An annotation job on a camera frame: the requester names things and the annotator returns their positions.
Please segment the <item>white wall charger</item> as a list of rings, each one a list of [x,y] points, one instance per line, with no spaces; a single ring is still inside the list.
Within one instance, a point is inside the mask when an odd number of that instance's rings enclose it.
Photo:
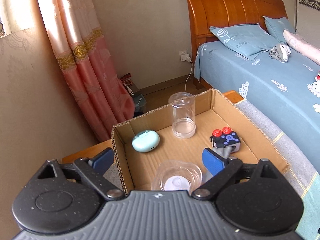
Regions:
[[[187,50],[179,51],[179,55],[181,61],[187,61],[188,63],[191,63],[191,57],[188,54]]]

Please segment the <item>open cardboard box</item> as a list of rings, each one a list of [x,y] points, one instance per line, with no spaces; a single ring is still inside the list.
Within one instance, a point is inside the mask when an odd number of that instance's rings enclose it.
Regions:
[[[222,93],[209,89],[195,96],[195,134],[179,139],[172,132],[170,105],[159,107],[112,129],[112,145],[125,194],[132,190],[150,190],[157,168],[165,160],[194,163],[202,171],[202,151],[210,147],[209,137],[216,128],[229,126],[240,137],[241,145],[235,156],[244,163],[256,164],[267,158],[284,173],[289,165],[267,135]],[[132,147],[133,137],[144,130],[154,130],[160,136],[159,145],[148,153]]]

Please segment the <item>red bag behind curtain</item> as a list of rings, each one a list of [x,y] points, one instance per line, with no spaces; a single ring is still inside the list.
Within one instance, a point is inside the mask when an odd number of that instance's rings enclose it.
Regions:
[[[140,89],[133,83],[131,73],[127,73],[120,78],[124,87],[133,98],[135,103],[135,116],[145,113],[146,99],[141,93]]]

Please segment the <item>wooden bed headboard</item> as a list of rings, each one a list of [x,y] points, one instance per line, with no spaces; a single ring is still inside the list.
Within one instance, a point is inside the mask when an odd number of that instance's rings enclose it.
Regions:
[[[187,0],[193,60],[198,47],[216,41],[209,28],[259,23],[266,29],[264,16],[287,17],[282,0]]]

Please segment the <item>pink patterned curtain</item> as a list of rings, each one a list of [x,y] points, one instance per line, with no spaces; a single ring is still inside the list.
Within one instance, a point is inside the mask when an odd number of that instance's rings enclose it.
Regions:
[[[92,0],[1,0],[1,51],[36,56],[47,37],[65,81],[93,133],[110,139],[133,117],[134,104],[117,77]]]

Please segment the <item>grey checked bench mat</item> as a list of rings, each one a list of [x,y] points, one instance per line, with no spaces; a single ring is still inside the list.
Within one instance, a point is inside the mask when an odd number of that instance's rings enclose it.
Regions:
[[[243,100],[235,105],[267,135],[289,165],[282,174],[304,203],[304,213],[297,232],[304,239],[319,239],[319,173],[299,147],[252,104]],[[210,176],[206,168],[202,174],[204,180]]]

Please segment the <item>blue floral pillow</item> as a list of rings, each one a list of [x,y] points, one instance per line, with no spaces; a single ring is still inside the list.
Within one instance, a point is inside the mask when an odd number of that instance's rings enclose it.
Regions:
[[[278,41],[259,23],[238,24],[231,27],[211,26],[209,30],[228,49],[250,60],[254,60],[259,53],[269,51],[278,44]]]

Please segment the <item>clear plastic jar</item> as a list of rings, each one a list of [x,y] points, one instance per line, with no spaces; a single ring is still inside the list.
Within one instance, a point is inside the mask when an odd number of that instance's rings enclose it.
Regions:
[[[191,138],[196,131],[195,96],[187,92],[172,94],[169,98],[172,110],[172,131],[179,139]]]

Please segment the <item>crumpled grey cloth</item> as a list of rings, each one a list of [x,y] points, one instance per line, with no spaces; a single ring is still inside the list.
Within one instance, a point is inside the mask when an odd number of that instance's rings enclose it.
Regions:
[[[289,46],[279,43],[268,51],[270,58],[275,59],[282,63],[287,63],[289,56],[291,55],[291,49]]]

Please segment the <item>blue floral bedsheet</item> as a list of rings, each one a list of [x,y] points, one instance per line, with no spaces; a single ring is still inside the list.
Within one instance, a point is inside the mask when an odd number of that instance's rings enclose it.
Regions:
[[[200,45],[195,78],[224,93],[237,91],[274,122],[319,170],[319,65],[292,50],[287,63],[262,52],[253,60],[220,41]]]

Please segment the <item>mint green earbud case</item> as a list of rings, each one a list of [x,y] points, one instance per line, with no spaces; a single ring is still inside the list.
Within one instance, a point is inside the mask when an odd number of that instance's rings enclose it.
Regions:
[[[132,147],[140,153],[147,153],[154,150],[160,142],[160,136],[153,130],[144,130],[135,135],[132,139]]]

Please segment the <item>black fidget cube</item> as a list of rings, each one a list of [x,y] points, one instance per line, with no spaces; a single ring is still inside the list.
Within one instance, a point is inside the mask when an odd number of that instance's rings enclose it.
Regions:
[[[213,148],[231,147],[231,153],[238,152],[241,145],[240,137],[230,127],[213,130],[210,142]]]

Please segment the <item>clear square plastic container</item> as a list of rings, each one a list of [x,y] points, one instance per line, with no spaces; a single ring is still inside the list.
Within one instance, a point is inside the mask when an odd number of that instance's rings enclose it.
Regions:
[[[188,191],[191,195],[202,184],[202,171],[193,164],[166,160],[157,168],[152,191]]]

